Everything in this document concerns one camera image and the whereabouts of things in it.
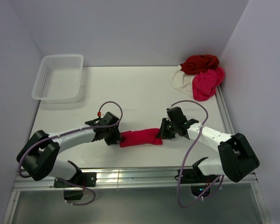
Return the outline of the bright red t-shirt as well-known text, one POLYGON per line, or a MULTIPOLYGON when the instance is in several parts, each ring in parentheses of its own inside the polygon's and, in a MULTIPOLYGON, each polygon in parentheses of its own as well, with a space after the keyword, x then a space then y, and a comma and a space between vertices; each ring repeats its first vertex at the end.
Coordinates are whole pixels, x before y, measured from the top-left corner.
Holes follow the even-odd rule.
POLYGON ((138 131, 126 131, 121 133, 120 147, 133 147, 145 144, 162 145, 162 139, 157 138, 158 128, 150 128, 138 131))

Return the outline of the white plastic mesh basket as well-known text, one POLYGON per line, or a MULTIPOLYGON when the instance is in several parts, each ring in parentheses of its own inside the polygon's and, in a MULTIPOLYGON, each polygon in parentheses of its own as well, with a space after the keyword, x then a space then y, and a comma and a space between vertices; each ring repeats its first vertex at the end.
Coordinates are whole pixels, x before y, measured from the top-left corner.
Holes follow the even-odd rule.
POLYGON ((40 64, 32 98, 44 103, 75 103, 82 83, 84 57, 80 54, 45 56, 40 64))

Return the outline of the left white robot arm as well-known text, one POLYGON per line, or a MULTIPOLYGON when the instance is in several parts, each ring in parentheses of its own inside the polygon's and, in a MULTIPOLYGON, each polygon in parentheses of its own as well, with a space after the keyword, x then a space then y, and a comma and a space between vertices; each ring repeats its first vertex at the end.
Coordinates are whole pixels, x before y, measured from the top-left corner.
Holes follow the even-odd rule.
POLYGON ((77 186, 84 183, 81 169, 72 161, 60 161, 57 156, 75 146, 104 140, 107 145, 121 141, 120 118, 107 112, 102 118, 86 121, 81 127, 66 132, 35 132, 16 157, 20 168, 35 181, 50 176, 59 182, 77 186))

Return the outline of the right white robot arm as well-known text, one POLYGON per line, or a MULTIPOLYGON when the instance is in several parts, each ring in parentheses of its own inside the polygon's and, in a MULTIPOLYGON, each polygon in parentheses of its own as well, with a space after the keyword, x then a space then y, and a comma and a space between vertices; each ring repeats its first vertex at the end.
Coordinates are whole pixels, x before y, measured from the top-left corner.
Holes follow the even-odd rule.
POLYGON ((182 184, 212 182, 219 175, 239 182, 259 167, 260 162, 243 134, 232 135, 203 126, 196 119, 187 119, 178 106, 168 108, 167 115, 162 119, 157 138, 170 140, 179 135, 200 142, 218 153, 217 158, 203 157, 191 168, 179 169, 182 184))

